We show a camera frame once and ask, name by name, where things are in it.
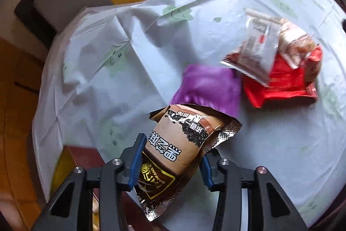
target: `white tablecloth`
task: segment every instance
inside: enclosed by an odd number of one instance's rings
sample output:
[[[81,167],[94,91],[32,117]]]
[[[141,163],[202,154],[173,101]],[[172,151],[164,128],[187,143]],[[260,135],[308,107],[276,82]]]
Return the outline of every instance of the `white tablecloth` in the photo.
[[[268,167],[311,226],[346,183],[346,15],[333,0],[146,0],[85,9],[56,37],[42,75],[33,136],[46,197],[63,144],[96,147],[106,162],[120,156],[154,128],[144,114],[169,103],[187,65],[221,66],[241,44],[244,8],[289,19],[321,44],[320,98],[254,109],[243,97],[243,128],[219,151],[242,167]],[[161,221],[172,231],[211,230],[217,197],[198,173]]]

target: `metal screw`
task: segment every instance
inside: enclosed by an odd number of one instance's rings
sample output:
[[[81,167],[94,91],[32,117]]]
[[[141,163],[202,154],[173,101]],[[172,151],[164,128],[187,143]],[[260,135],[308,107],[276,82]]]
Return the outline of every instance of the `metal screw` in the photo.
[[[121,165],[122,164],[122,160],[119,158],[115,158],[114,160],[112,160],[112,164],[113,165]]]
[[[267,168],[265,168],[264,166],[259,166],[257,168],[257,171],[260,173],[260,174],[266,174],[267,173]]]
[[[229,160],[227,160],[226,158],[222,158],[222,159],[220,160],[220,164],[221,164],[221,165],[229,165]]]
[[[82,166],[77,166],[73,170],[74,173],[81,173],[82,171],[83,171],[83,167]]]

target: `wooden floor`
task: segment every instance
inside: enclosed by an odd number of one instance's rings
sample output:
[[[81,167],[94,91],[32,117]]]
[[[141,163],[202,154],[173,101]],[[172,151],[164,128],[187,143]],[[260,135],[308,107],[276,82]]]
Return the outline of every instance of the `wooden floor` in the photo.
[[[44,205],[29,134],[43,63],[0,38],[0,68],[0,211],[14,231],[30,230]]]

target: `round table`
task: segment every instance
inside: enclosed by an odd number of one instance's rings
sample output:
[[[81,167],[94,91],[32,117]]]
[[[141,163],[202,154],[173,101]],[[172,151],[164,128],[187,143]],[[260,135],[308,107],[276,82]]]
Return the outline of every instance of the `round table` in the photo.
[[[42,76],[33,137],[46,197],[64,144],[96,147],[108,162],[139,132],[148,135],[155,122],[145,114],[169,103],[187,65],[220,66],[241,44],[245,8],[286,18],[321,44],[319,100],[255,109],[243,95],[243,128],[218,149],[239,166],[266,166],[311,226],[346,183],[346,14],[333,0],[146,0],[85,9],[55,39]],[[160,220],[172,231],[211,230],[217,198],[198,172]]]

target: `snack package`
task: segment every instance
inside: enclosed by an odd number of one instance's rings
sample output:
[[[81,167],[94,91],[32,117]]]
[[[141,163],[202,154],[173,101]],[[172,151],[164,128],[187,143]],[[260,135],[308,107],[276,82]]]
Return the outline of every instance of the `snack package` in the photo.
[[[135,187],[149,221],[182,191],[204,154],[241,128],[235,118],[199,105],[170,105],[151,113],[151,119],[158,123],[148,136]]]
[[[280,20],[262,12],[245,9],[246,38],[239,49],[227,54],[221,61],[268,87],[278,47]]]
[[[256,108],[261,108],[266,100],[292,97],[310,97],[317,100],[314,80],[319,73],[321,61],[320,46],[314,49],[297,69],[292,69],[281,55],[277,54],[270,74],[269,87],[263,87],[253,79],[244,77],[244,91]]]
[[[239,112],[241,81],[236,70],[204,65],[189,65],[173,104],[195,104],[212,107],[231,117]]]
[[[279,34],[279,53],[292,69],[297,69],[300,63],[316,48],[311,37],[292,22],[281,19]]]

